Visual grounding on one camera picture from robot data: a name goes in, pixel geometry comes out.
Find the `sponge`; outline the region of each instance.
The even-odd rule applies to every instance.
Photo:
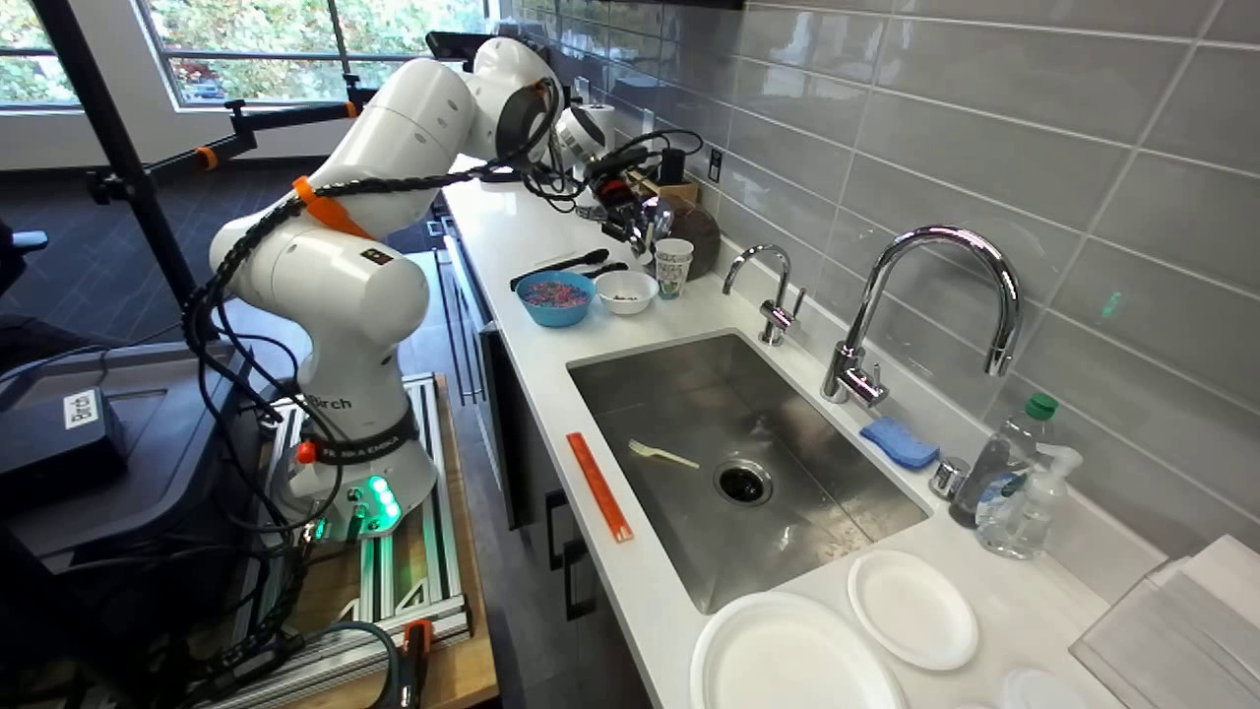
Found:
[[[860,439],[872,442],[892,466],[909,473],[922,473],[939,457],[939,448],[925,445],[909,427],[892,418],[870,421]]]

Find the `gray tile wall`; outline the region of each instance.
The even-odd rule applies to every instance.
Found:
[[[1032,320],[981,379],[990,293],[906,259],[872,337],[985,421],[1061,396],[1076,487],[1161,553],[1260,549],[1260,4],[517,0],[561,76],[729,152],[708,209],[849,320],[914,223],[985,234]]]

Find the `window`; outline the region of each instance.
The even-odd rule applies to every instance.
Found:
[[[479,30],[477,0],[137,0],[178,102],[337,102],[337,35],[358,88],[423,56],[423,30]]]
[[[76,88],[28,0],[0,0],[0,109],[65,109]]]

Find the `sink drain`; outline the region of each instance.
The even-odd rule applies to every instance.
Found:
[[[738,500],[738,503],[761,503],[773,496],[773,478],[761,467],[724,467],[716,478],[720,492]]]

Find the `sink basin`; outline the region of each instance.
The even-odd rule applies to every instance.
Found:
[[[738,335],[569,379],[706,614],[925,520]]]

